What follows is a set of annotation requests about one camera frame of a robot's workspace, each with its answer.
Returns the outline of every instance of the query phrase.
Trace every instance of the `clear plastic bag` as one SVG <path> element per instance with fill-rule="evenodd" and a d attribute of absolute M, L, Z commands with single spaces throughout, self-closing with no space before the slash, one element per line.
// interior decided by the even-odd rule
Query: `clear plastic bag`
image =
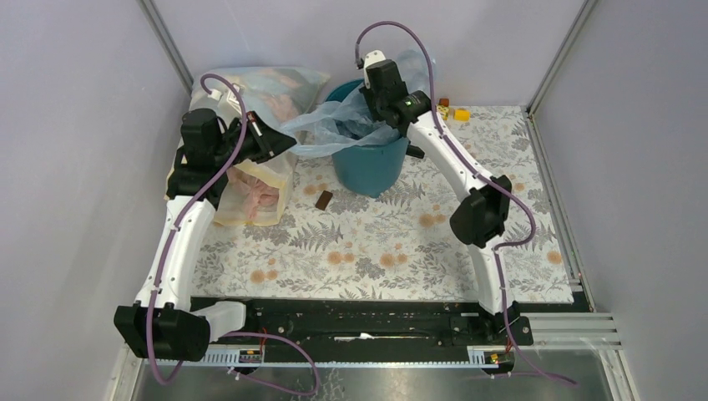
<path fill-rule="evenodd" d="M 215 69 L 210 73 L 233 83 L 239 89 L 246 108 L 254 110 L 274 128 L 311 109 L 329 79 L 327 74 L 317 71 L 288 67 Z M 220 91 L 221 98 L 208 97 L 196 79 L 190 110 L 212 109 L 230 124 L 240 116 L 235 97 L 215 79 L 210 79 L 207 85 Z M 224 226 L 277 224 L 291 198 L 296 163 L 297 156 L 285 152 L 259 165 L 247 160 L 228 169 L 229 184 L 221 194 L 214 222 Z"/>
<path fill-rule="evenodd" d="M 422 90 L 430 94 L 427 65 L 420 51 L 406 50 L 395 61 L 409 92 Z M 400 137 L 397 130 L 382 121 L 372 120 L 364 96 L 359 92 L 360 87 L 352 90 L 341 102 L 325 102 L 312 113 L 282 124 L 280 132 L 284 134 L 309 133 L 307 141 L 298 141 L 290 152 L 305 157 L 322 157 L 354 145 L 385 145 L 397 140 Z"/>

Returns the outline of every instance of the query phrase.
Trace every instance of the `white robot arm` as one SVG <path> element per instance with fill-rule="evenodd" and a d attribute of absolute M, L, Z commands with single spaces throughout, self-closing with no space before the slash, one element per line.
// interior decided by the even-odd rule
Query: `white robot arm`
<path fill-rule="evenodd" d="M 488 188 L 469 171 L 466 164 L 473 166 L 478 175 L 492 177 L 460 145 L 444 123 L 443 133 L 438 132 L 430 99 L 423 92 L 409 94 L 396 64 L 387 60 L 381 50 L 367 54 L 363 69 L 362 93 L 374 119 L 384 119 L 398 128 L 412 145 L 425 152 L 453 188 L 461 207 L 451 217 L 450 225 L 458 239 L 468 246 L 477 277 L 479 304 L 492 315 L 502 312 L 501 287 L 508 287 L 508 283 L 499 282 L 492 249 L 503 241 L 501 235 L 508 214 L 508 198 Z M 511 190 L 506 177 L 492 180 Z M 513 302 L 509 292 L 507 302 Z"/>
<path fill-rule="evenodd" d="M 255 112 L 247 113 L 244 120 L 247 130 L 233 164 L 246 159 L 260 163 L 296 143 L 265 124 Z M 152 327 L 157 358 L 193 362 L 204 356 L 209 343 L 244 327 L 246 310 L 241 302 L 217 302 L 191 312 L 192 276 L 204 235 L 227 184 L 226 175 L 218 177 L 198 200 L 192 202 L 192 198 L 214 179 L 234 153 L 241 124 L 241 119 L 236 118 L 222 129 L 220 119 L 211 109 L 192 110 L 182 118 L 184 145 L 177 151 L 174 171 L 168 179 L 169 200 L 158 250 L 134 304 L 120 306 L 114 314 L 116 328 L 138 357 L 148 356 L 147 324 Z M 177 227 L 177 215 L 185 207 L 189 209 Z M 163 256 L 166 246 L 169 249 Z M 163 268 L 156 286 L 160 266 Z M 154 292 L 154 315 L 148 317 Z"/>

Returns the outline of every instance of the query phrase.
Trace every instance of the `small yellow object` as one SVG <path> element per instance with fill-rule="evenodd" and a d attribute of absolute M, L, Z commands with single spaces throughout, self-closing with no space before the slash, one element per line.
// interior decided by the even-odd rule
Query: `small yellow object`
<path fill-rule="evenodd" d="M 457 109 L 453 116 L 457 121 L 469 121 L 470 113 L 467 110 Z"/>
<path fill-rule="evenodd" d="M 440 115 L 442 116 L 442 119 L 448 119 L 448 116 L 449 116 L 449 114 L 450 114 L 450 108 L 445 107 L 445 106 L 438 105 L 438 106 L 437 106 L 437 111 L 438 111 L 438 113 L 440 113 Z"/>

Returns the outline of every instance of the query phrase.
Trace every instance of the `brown block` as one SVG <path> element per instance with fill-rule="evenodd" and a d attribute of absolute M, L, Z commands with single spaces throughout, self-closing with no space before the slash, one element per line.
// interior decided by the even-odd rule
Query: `brown block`
<path fill-rule="evenodd" d="M 332 193 L 329 190 L 322 191 L 322 195 L 320 195 L 320 199 L 317 200 L 315 207 L 321 211 L 325 210 L 327 205 L 330 204 L 331 198 Z"/>

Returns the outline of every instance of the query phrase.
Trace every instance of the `gray wall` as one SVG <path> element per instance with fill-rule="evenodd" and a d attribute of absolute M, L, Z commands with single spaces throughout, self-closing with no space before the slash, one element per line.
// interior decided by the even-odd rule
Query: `gray wall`
<path fill-rule="evenodd" d="M 0 2 L 0 395 L 95 400 L 186 94 L 134 1 Z"/>
<path fill-rule="evenodd" d="M 371 23 L 413 29 L 438 61 L 437 93 L 454 104 L 531 100 L 583 0 L 156 0 L 196 76 L 234 65 L 303 65 L 332 74 L 322 91 L 362 77 L 354 43 Z M 362 52 L 389 56 L 416 44 L 403 31 L 371 31 Z"/>
<path fill-rule="evenodd" d="M 708 392 L 706 15 L 700 0 L 600 2 L 538 114 L 644 400 Z"/>

